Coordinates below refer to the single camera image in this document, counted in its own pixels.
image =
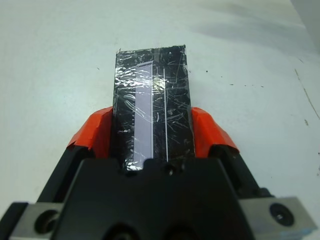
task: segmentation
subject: black box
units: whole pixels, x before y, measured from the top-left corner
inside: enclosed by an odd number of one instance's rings
[[[111,156],[128,170],[146,159],[195,156],[185,46],[116,55]]]

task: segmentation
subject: orange gripper pad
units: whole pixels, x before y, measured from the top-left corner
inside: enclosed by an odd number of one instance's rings
[[[207,158],[212,145],[227,145],[238,150],[228,133],[214,121],[209,113],[199,107],[193,107],[191,113],[197,158]]]
[[[109,156],[112,107],[103,108],[91,114],[80,130],[72,137],[70,146],[93,149],[96,158]]]

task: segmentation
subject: white line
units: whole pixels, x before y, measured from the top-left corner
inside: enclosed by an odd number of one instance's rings
[[[153,106],[153,85],[154,85],[154,76],[153,76],[153,61],[151,62],[151,92],[150,92],[150,99],[151,99],[151,109],[150,109],[150,122],[151,122],[151,158],[154,158],[154,106]]]
[[[168,159],[168,130],[167,130],[167,97],[166,97],[166,70],[163,68],[163,82],[164,82],[164,124],[165,124],[165,151],[166,151],[166,161]]]

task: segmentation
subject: white surface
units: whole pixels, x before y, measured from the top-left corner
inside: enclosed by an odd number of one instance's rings
[[[320,52],[320,1],[319,0],[291,0],[295,10],[299,13],[314,45]]]
[[[112,105],[117,50],[186,44],[192,105],[320,226],[320,56],[289,0],[1,0],[0,34],[0,213],[36,201],[72,135]]]

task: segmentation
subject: scratch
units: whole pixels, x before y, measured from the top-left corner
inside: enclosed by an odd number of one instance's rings
[[[304,86],[304,84],[302,83],[302,81],[301,81],[301,79],[300,79],[300,76],[299,76],[297,70],[294,69],[294,71],[295,71],[296,76],[298,77],[298,80],[299,80],[301,86],[303,87],[303,90],[304,90],[304,93],[305,93],[306,98],[308,99],[308,102],[310,103],[310,105],[311,105],[311,107],[312,107],[315,115],[316,115],[316,116],[318,117],[318,119],[320,120],[320,116],[318,115],[318,113],[317,113],[314,105],[312,104],[312,102],[311,102],[311,100],[310,100],[310,97],[309,97],[309,95],[308,95],[308,93],[307,93],[307,90],[305,89],[305,86]]]

